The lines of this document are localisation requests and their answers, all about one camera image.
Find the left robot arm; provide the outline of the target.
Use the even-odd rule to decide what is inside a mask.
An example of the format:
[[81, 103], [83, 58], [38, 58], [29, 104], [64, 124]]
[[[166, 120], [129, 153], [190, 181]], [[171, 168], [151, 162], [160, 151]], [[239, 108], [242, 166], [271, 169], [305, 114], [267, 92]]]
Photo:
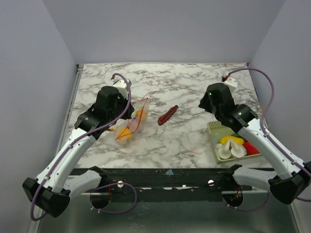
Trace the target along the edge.
[[73, 198], [89, 190], [102, 192], [111, 186], [106, 172], [97, 166], [73, 179], [69, 175], [103, 132], [119, 119], [131, 119], [134, 108], [130, 101], [131, 89], [125, 84], [100, 89], [96, 101], [78, 116], [69, 138], [53, 160], [35, 178], [23, 182], [32, 211], [39, 207], [44, 214], [58, 217]]

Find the yellow toy bell pepper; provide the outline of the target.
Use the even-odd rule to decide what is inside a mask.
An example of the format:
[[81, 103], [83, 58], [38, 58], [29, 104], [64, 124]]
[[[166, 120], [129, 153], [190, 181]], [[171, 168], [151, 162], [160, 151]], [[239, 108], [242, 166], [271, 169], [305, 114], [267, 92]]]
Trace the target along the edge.
[[124, 127], [118, 132], [116, 140], [120, 143], [126, 143], [131, 140], [132, 137], [133, 133], [130, 132], [130, 129], [128, 127]]

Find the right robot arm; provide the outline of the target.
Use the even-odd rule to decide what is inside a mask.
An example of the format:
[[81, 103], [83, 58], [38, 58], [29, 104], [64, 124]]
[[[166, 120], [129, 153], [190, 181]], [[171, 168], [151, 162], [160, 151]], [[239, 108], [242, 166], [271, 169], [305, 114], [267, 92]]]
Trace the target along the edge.
[[261, 126], [260, 118], [250, 107], [235, 104], [227, 85], [209, 85], [199, 108], [214, 114], [222, 125], [249, 141], [274, 169], [268, 172], [235, 165], [223, 179], [227, 189], [252, 186], [269, 191], [284, 204], [291, 204], [310, 185], [311, 164], [291, 153]]

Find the orange toy carrot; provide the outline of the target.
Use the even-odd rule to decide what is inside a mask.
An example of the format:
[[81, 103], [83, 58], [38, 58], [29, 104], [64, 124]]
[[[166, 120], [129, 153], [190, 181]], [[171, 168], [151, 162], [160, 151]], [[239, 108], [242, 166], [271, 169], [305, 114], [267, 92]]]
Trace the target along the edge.
[[143, 110], [142, 110], [142, 109], [140, 109], [140, 110], [138, 110], [138, 111], [136, 112], [135, 118], [138, 120], [137, 126], [139, 126], [139, 125], [141, 124], [141, 121], [142, 121], [142, 119], [143, 119], [143, 115], [144, 115], [144, 113], [143, 113]]

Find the clear zip top bag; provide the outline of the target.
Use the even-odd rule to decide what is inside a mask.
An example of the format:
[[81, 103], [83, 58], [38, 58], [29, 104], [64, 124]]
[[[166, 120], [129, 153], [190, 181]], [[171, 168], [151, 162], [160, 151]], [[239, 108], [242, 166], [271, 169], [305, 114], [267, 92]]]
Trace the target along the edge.
[[145, 126], [149, 113], [150, 98], [141, 99], [132, 104], [132, 118], [119, 124], [114, 129], [115, 141], [126, 144]]

